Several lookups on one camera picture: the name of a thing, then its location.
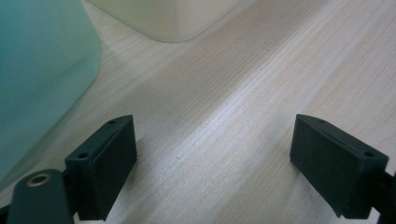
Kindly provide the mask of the white bin with red knobs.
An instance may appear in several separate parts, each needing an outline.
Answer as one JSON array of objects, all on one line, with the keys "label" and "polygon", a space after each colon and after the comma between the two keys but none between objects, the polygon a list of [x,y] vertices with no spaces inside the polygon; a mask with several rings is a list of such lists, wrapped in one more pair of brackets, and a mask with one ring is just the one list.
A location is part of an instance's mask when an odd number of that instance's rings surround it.
[{"label": "white bin with red knobs", "polygon": [[198,36],[243,0],[88,0],[108,15],[157,41]]}]

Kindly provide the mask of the translucent green plastic bin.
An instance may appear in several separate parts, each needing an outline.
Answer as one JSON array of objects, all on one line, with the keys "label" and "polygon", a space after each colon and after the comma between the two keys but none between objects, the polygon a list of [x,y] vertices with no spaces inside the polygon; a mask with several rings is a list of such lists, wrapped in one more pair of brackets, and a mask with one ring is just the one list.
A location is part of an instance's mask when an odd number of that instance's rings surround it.
[{"label": "translucent green plastic bin", "polygon": [[81,0],[0,0],[0,181],[96,79]]}]

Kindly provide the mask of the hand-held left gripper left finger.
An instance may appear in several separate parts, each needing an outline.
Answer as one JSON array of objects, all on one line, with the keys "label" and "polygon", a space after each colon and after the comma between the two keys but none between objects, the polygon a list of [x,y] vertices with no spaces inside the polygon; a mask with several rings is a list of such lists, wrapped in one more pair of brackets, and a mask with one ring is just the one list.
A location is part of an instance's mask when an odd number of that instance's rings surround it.
[{"label": "hand-held left gripper left finger", "polygon": [[105,220],[136,162],[134,118],[106,122],[65,158],[72,210],[81,220]]}]

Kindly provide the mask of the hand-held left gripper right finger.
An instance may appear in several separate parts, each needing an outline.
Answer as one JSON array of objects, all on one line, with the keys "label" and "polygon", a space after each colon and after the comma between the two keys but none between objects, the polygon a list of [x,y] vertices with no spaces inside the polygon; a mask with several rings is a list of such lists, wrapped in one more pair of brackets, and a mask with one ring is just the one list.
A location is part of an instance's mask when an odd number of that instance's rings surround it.
[{"label": "hand-held left gripper right finger", "polygon": [[389,157],[330,122],[297,115],[290,161],[337,216],[389,218]]}]

